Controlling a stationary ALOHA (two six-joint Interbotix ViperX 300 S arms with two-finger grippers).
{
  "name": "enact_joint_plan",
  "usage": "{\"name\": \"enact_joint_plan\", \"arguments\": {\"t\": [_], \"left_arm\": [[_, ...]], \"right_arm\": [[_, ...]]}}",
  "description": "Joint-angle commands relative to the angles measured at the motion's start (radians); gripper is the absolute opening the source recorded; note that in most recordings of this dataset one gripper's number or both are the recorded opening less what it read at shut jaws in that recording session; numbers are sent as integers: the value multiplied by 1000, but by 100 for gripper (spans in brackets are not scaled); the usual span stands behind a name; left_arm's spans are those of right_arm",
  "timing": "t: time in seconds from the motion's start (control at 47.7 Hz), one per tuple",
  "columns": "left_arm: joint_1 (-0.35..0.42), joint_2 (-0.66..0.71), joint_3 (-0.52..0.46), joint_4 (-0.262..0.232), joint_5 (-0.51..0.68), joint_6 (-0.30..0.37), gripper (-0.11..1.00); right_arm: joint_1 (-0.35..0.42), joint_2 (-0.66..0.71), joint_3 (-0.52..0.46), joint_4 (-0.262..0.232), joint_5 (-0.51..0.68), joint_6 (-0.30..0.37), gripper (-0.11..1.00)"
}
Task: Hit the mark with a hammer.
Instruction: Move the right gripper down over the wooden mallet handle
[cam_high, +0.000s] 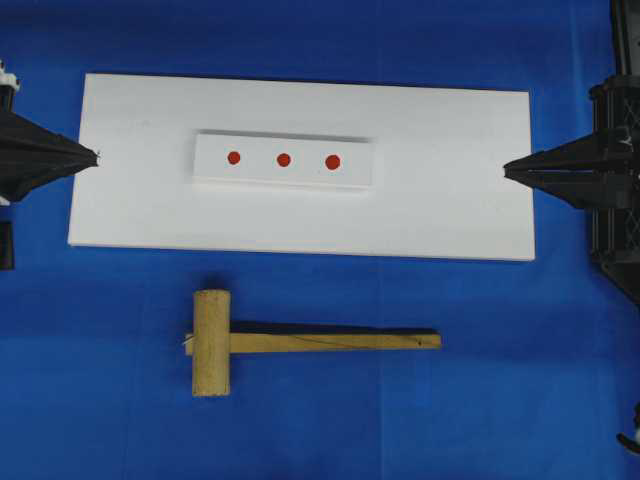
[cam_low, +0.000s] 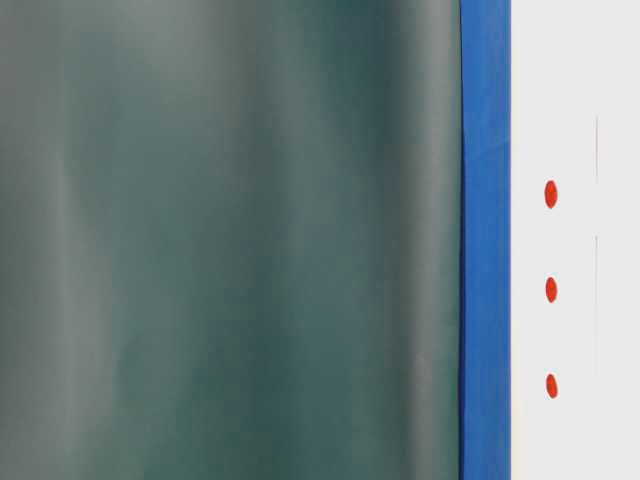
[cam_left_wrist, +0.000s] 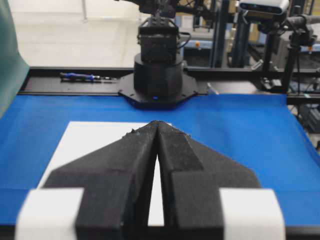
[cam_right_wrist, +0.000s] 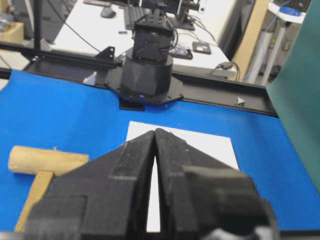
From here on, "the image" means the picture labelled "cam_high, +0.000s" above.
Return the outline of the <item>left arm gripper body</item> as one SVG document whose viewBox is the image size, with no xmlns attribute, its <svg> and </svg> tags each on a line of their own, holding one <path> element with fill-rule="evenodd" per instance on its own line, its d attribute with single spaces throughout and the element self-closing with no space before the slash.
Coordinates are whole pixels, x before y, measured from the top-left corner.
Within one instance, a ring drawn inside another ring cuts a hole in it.
<svg viewBox="0 0 640 480">
<path fill-rule="evenodd" d="M 13 110 L 14 97 L 20 87 L 20 80 L 14 74 L 8 73 L 5 70 L 5 63 L 0 62 L 0 109 L 2 111 Z"/>
</svg>

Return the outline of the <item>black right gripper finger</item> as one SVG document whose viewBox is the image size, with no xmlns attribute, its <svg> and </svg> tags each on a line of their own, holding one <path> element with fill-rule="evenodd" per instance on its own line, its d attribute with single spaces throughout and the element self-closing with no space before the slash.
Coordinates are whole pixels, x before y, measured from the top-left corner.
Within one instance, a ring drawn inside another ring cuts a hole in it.
<svg viewBox="0 0 640 480">
<path fill-rule="evenodd" d="M 600 176 L 598 174 L 506 170 L 504 176 L 564 200 L 578 209 L 593 209 L 599 205 Z"/>
<path fill-rule="evenodd" d="M 587 135 L 559 147 L 508 162 L 505 171 L 591 170 L 600 161 L 600 139 Z"/>
</svg>

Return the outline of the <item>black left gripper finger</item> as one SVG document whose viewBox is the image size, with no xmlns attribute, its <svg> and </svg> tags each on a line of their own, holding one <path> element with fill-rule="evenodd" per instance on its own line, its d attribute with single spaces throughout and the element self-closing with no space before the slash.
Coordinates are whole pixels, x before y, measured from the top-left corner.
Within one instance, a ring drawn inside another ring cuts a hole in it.
<svg viewBox="0 0 640 480">
<path fill-rule="evenodd" d="M 1 111 L 1 151 L 10 154 L 61 154 L 64 160 L 96 165 L 98 155 L 15 113 Z"/>
<path fill-rule="evenodd" d="M 97 166 L 96 162 L 71 164 L 2 163 L 1 197 L 10 202 L 18 202 L 33 189 Z"/>
</svg>

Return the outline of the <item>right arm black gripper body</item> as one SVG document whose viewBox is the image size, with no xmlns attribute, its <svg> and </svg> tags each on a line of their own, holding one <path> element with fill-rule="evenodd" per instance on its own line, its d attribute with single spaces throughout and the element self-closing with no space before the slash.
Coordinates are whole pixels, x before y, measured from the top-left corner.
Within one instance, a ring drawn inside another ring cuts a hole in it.
<svg viewBox="0 0 640 480">
<path fill-rule="evenodd" d="M 639 78 L 617 75 L 589 92 L 605 201 L 592 211 L 591 254 L 639 261 Z"/>
</svg>

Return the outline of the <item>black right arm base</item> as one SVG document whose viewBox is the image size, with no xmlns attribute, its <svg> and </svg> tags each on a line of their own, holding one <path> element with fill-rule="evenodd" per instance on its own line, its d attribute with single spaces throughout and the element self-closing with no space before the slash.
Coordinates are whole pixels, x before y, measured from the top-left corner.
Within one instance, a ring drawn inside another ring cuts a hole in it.
<svg viewBox="0 0 640 480">
<path fill-rule="evenodd" d="M 611 0 L 616 72 L 639 75 L 639 0 Z"/>
</svg>

